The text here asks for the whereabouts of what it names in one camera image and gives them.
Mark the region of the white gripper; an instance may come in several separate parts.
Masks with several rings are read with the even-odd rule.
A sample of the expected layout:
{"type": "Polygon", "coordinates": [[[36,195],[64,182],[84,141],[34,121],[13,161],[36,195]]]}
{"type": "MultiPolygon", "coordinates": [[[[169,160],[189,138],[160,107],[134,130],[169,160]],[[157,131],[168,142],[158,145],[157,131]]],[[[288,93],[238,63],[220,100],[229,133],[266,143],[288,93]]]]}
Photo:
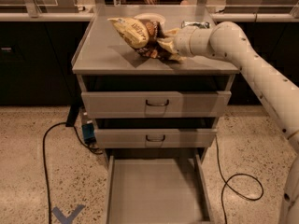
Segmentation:
{"type": "Polygon", "coordinates": [[[209,43],[211,29],[186,26],[164,31],[166,38],[158,38],[160,47],[170,53],[169,60],[182,62],[185,57],[212,57],[215,52],[209,43]]]}

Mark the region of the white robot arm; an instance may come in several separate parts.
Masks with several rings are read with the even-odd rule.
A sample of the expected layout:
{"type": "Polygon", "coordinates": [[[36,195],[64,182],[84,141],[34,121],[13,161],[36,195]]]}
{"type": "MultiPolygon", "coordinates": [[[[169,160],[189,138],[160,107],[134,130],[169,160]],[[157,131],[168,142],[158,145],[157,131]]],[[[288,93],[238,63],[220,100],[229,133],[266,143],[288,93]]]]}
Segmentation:
{"type": "Polygon", "coordinates": [[[299,88],[256,53],[237,24],[225,21],[210,28],[206,22],[187,21],[167,31],[159,43],[181,57],[232,63],[299,153],[299,88]]]}

